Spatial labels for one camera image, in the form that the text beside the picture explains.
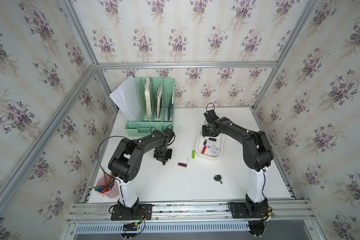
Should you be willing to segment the white storage box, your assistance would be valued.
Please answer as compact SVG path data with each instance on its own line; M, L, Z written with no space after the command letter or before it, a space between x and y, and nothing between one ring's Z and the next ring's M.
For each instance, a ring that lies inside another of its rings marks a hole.
M196 155L206 160L217 160L223 154L224 136L205 137L202 133L203 129L200 129L196 143Z

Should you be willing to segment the red usb stick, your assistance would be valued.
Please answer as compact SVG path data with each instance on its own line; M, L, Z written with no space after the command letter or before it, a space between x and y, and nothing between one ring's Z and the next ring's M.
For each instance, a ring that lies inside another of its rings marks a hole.
M206 149L207 149L207 146L204 145L204 146L203 146L203 149L202 149L202 154L204 154L204 153L206 152Z

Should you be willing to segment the lilac white usb drive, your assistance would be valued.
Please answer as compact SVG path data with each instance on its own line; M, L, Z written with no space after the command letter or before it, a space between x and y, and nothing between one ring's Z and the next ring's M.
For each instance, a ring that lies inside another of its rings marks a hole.
M220 150L219 148L214 148L211 150L211 155L214 156L214 155L219 155L220 154Z

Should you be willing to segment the red swivel usb drive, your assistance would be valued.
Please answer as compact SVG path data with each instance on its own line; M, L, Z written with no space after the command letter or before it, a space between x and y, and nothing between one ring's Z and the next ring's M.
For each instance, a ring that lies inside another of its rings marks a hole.
M178 163L178 166L186 168L188 165L184 163Z

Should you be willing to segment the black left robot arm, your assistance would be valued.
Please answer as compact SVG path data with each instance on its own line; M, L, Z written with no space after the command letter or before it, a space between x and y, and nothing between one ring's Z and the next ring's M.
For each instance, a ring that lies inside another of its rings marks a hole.
M133 180L139 173L144 154L153 150L154 159L163 165L172 158L173 143L176 135L171 128L164 131L154 130L140 139L129 140L123 138L111 157L108 169L116 179L119 187L120 204L128 209L139 204Z

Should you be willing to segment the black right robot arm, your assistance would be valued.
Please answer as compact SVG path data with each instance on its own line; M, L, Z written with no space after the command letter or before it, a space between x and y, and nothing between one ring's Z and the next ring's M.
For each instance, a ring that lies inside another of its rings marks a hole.
M242 145L243 160L250 169L246 201L254 204L265 202L264 190L268 168L274 159L267 135L263 131L245 129L226 117L220 118L214 110L206 111L204 117L205 124L202 126L204 137L218 137L224 134Z

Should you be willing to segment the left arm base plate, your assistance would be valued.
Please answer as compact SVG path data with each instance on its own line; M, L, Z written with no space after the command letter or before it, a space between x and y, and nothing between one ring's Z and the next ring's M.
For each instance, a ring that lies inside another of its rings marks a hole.
M127 208L117 203L109 208L109 213L112 221L151 220L152 210L151 204L137 204L132 208Z

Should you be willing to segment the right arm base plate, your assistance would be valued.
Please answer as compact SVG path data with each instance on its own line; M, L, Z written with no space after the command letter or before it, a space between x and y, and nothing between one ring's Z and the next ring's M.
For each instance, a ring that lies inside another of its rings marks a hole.
M266 220L273 211L273 208L264 204L252 204L250 202L229 202L228 208L233 219L261 219Z

